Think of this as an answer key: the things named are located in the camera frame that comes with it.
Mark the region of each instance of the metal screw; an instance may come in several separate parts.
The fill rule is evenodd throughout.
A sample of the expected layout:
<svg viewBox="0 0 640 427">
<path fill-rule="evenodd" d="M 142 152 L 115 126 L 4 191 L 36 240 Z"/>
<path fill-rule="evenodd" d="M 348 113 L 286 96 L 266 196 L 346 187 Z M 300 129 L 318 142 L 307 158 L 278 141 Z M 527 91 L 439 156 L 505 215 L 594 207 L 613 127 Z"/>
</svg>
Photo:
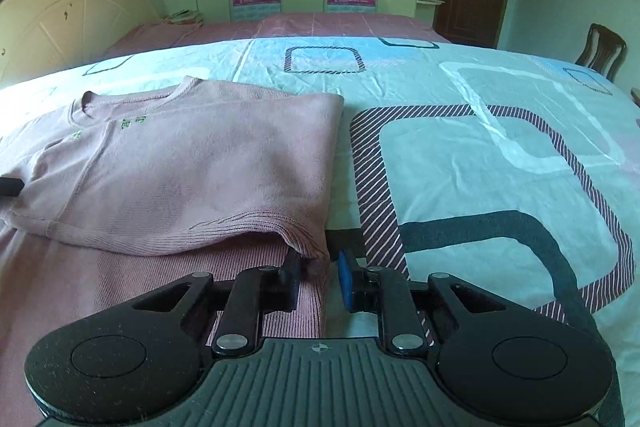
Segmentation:
<svg viewBox="0 0 640 427">
<path fill-rule="evenodd" d="M 246 346 L 249 341 L 244 335 L 236 335 L 235 333 L 229 333 L 228 335 L 222 335 L 217 341 L 218 347 L 222 349 L 240 349 Z"/>
<path fill-rule="evenodd" d="M 391 342 L 398 349 L 417 349 L 424 341 L 418 336 L 412 333 L 403 333 L 402 335 L 396 335 Z"/>
</svg>

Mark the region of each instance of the cream headboard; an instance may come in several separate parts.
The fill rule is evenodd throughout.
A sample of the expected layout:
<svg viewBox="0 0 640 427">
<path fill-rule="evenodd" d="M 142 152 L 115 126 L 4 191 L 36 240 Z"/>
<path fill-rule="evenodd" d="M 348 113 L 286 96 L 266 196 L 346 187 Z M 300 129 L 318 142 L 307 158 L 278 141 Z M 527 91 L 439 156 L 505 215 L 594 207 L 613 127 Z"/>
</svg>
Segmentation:
<svg viewBox="0 0 640 427">
<path fill-rule="evenodd" d="M 0 89 L 95 62 L 132 28 L 157 19 L 149 0 L 3 0 Z"/>
</svg>

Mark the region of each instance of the pink sweater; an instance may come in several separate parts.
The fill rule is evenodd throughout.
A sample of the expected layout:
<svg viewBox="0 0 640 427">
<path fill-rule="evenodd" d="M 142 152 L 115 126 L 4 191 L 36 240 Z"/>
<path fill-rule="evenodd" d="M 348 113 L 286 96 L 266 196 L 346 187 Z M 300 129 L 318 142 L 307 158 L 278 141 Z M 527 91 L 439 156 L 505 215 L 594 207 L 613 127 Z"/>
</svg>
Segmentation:
<svg viewBox="0 0 640 427">
<path fill-rule="evenodd" d="M 28 350 L 47 332 L 178 279 L 315 259 L 297 311 L 264 334 L 322 332 L 324 224 L 342 99 L 186 78 L 81 100 L 0 140 L 0 418 L 32 426 Z"/>
</svg>

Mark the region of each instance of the bed sheet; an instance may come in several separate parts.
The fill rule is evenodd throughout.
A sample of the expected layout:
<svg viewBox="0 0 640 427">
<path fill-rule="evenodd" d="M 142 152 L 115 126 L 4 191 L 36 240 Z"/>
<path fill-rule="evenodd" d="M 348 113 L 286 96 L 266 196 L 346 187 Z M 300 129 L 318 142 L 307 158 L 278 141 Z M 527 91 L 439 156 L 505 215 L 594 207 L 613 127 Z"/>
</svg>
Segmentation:
<svg viewBox="0 0 640 427">
<path fill-rule="evenodd" d="M 289 13 L 261 21 L 149 23 L 134 28 L 103 58 L 211 42 L 270 37 L 382 37 L 449 42 L 417 19 L 379 13 Z"/>
<path fill-rule="evenodd" d="M 332 249 L 411 279 L 445 271 L 602 339 L 617 363 L 601 421 L 640 425 L 638 109 L 599 74 L 528 55 L 395 38 L 260 38 L 104 60 L 0 91 L 0 136 L 85 90 L 185 74 L 334 92 Z M 333 336 L 375 318 L 327 302 Z"/>
</svg>

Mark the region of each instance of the shelf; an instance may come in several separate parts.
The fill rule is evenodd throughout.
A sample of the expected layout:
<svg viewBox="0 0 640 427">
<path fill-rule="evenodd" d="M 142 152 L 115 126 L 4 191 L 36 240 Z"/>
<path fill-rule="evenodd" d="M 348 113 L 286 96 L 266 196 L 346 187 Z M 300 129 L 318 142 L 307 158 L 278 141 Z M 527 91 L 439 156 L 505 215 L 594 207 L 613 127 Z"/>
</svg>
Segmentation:
<svg viewBox="0 0 640 427">
<path fill-rule="evenodd" d="M 441 4 L 444 4 L 444 1 L 442 0 L 417 0 L 416 2 L 418 4 L 428 4 L 430 6 L 440 6 Z"/>
</svg>

